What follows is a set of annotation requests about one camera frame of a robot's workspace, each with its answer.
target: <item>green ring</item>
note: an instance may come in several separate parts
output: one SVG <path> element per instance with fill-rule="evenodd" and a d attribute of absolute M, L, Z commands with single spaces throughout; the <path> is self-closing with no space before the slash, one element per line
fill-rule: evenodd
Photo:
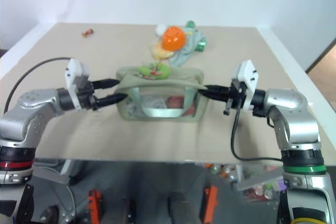
<path fill-rule="evenodd" d="M 284 166 L 283 170 L 288 173 L 319 173 L 325 172 L 325 165 L 318 166 Z"/>

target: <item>orange bracket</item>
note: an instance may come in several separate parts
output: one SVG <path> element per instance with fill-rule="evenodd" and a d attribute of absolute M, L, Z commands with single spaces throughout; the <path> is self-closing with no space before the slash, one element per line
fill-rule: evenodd
<path fill-rule="evenodd" d="M 92 224 L 100 224 L 101 218 L 101 194 L 97 190 L 89 191 L 89 210 Z"/>
<path fill-rule="evenodd" d="M 204 191 L 206 197 L 206 206 L 205 206 L 203 224 L 211 224 L 214 218 L 215 208 L 218 205 L 217 202 L 218 188 L 215 186 L 211 186 L 210 188 L 206 188 Z"/>

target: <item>table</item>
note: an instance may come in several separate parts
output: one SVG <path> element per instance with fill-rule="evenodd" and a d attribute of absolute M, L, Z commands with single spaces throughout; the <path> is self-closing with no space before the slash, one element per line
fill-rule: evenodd
<path fill-rule="evenodd" d="M 88 28 L 94 34 L 82 38 L 81 33 Z M 208 44 L 204 52 L 195 52 L 184 67 L 203 70 L 204 84 L 229 86 L 234 67 L 251 59 L 259 72 L 259 89 L 295 88 L 258 30 L 200 29 Z M 155 26 L 150 25 L 56 24 L 0 80 L 0 108 L 3 110 L 8 93 L 21 74 L 42 60 L 75 57 L 89 67 L 90 80 L 114 78 L 121 67 L 152 61 L 148 44 L 154 39 Z M 10 108 L 26 91 L 64 87 L 66 64 L 53 62 L 36 69 L 21 83 Z M 36 155 L 110 161 L 237 163 L 229 147 L 234 112 L 224 116 L 224 106 L 209 101 L 198 123 L 128 122 L 115 106 L 96 112 L 68 112 L 49 122 Z M 325 163 L 336 164 L 333 145 L 323 130 L 320 134 Z M 240 117 L 236 149 L 243 157 L 280 157 L 274 130 L 267 126 L 266 119 L 253 117 L 252 113 Z"/>

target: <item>orange toy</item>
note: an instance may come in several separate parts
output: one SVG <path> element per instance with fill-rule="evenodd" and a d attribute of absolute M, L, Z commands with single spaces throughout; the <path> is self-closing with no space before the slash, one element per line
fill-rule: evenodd
<path fill-rule="evenodd" d="M 168 51 L 181 49 L 186 42 L 184 31 L 176 26 L 168 28 L 162 35 L 162 48 Z"/>
<path fill-rule="evenodd" d="M 215 186 L 211 186 L 210 188 L 205 189 L 205 211 L 203 216 L 203 224 L 212 224 L 215 208 L 218 205 L 217 202 L 217 193 L 218 188 Z"/>
<path fill-rule="evenodd" d="M 100 224 L 102 216 L 101 193 L 97 190 L 89 191 L 89 210 L 92 224 Z"/>

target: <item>small red object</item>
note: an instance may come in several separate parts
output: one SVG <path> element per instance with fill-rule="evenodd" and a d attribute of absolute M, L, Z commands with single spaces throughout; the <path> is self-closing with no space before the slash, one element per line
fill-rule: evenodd
<path fill-rule="evenodd" d="M 85 31 L 85 33 L 82 33 L 83 38 L 86 38 L 88 35 L 93 34 L 92 29 L 88 29 Z"/>
<path fill-rule="evenodd" d="M 151 72 L 151 75 L 153 75 L 153 76 L 160 76 L 161 73 L 159 73 L 159 72 L 157 72 L 157 71 L 152 71 L 152 72 Z"/>
<path fill-rule="evenodd" d="M 92 224 L 100 224 L 102 215 L 101 209 L 101 194 L 97 190 L 89 191 L 89 210 Z"/>
<path fill-rule="evenodd" d="M 206 206 L 204 211 L 203 224 L 211 224 L 214 218 L 215 208 L 218 205 L 217 192 L 218 188 L 211 186 L 205 190 Z"/>

